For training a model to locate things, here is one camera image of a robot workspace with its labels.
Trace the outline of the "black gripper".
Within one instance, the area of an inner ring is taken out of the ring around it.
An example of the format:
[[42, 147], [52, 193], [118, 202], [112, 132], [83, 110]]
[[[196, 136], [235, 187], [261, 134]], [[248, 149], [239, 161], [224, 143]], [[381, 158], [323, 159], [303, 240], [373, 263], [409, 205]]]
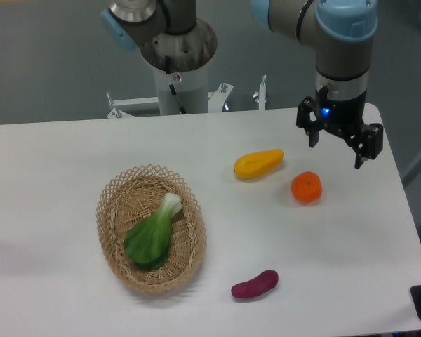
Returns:
[[355, 152], [355, 169], [376, 159], [383, 148], [384, 126], [363, 122], [367, 85], [367, 74], [353, 79], [317, 74], [315, 100], [307, 96], [297, 108], [296, 126], [308, 136], [309, 146], [315, 147], [321, 130], [341, 136]]

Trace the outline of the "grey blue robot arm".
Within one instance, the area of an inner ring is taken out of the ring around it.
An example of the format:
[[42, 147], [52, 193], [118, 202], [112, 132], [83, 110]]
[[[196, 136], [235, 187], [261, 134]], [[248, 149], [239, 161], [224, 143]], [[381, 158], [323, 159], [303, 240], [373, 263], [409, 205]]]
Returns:
[[[316, 54], [315, 93], [299, 105], [296, 124], [315, 146], [319, 132], [343, 139], [355, 167], [383, 147], [381, 124], [363, 111], [377, 29], [376, 1], [252, 1], [252, 16], [268, 30]], [[100, 14], [121, 48], [140, 50], [157, 78], [162, 114], [208, 111], [207, 82], [199, 74], [215, 55], [213, 28], [196, 14], [195, 1], [111, 1]]]

